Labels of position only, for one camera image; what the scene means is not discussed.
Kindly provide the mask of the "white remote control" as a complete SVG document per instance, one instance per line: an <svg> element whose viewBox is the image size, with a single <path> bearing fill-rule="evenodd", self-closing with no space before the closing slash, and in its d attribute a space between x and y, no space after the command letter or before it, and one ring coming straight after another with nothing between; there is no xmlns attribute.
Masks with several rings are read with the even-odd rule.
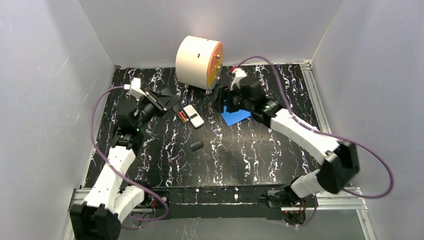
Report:
<svg viewBox="0 0 424 240"><path fill-rule="evenodd" d="M200 114L196 111L192 104L187 105L183 108L183 111L189 118L190 123L195 129L198 129L204 125L204 120Z"/></svg>

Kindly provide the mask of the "black battery cover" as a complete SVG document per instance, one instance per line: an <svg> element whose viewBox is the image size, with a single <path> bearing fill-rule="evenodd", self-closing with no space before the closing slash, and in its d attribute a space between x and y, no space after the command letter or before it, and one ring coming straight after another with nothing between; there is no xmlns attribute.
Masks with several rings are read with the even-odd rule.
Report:
<svg viewBox="0 0 424 240"><path fill-rule="evenodd" d="M191 142L190 145L189 145L189 147L194 152L196 150L199 150L199 149L203 148L204 147L204 144L203 144L203 142L200 139L198 139L198 140L195 140L195 141Z"/></svg>

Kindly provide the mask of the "black remote control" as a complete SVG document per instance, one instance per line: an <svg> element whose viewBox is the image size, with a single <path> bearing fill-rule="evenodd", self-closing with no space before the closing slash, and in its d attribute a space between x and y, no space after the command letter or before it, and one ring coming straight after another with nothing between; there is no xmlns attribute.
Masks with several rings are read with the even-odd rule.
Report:
<svg viewBox="0 0 424 240"><path fill-rule="evenodd" d="M187 118L186 114L184 113L184 111L182 109L177 110L176 112L176 116L180 119L180 121L186 125L187 123L190 122L190 120Z"/></svg>

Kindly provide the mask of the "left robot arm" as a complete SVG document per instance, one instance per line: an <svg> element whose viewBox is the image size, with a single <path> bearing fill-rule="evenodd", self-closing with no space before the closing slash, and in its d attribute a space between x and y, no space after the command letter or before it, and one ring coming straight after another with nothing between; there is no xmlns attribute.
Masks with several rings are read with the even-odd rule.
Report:
<svg viewBox="0 0 424 240"><path fill-rule="evenodd" d="M169 214L168 204L157 193L126 176L129 167L143 145L142 127L152 118L166 114L179 101L179 96L166 88L160 92L150 89L112 87L107 92L123 89L130 98L121 101L116 111L117 125L109 149L105 155L93 138L95 151L105 162L94 186L81 203L74 203L69 210L74 237L77 240L117 240L122 222L131 217L133 210L150 195L164 207L164 214L154 218L164 220Z"/></svg>

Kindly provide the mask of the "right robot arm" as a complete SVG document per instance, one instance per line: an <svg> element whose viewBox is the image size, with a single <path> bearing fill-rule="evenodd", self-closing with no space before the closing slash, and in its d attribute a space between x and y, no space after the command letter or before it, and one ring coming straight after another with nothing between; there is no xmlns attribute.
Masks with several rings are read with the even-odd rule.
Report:
<svg viewBox="0 0 424 240"><path fill-rule="evenodd" d="M321 135L305 121L295 121L280 101L266 96L260 81L244 77L240 86L218 88L213 108L219 113L248 111L251 117L306 150L321 167L296 177L279 192L286 204L327 191L339 193L360 171L357 147L353 143Z"/></svg>

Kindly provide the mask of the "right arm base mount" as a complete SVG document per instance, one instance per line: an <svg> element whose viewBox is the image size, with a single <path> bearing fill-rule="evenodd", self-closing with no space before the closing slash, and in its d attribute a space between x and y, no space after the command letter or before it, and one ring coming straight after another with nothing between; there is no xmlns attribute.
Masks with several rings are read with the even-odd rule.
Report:
<svg viewBox="0 0 424 240"><path fill-rule="evenodd" d="M292 205L291 196L285 190L268 190L266 199L270 208L283 208Z"/></svg>

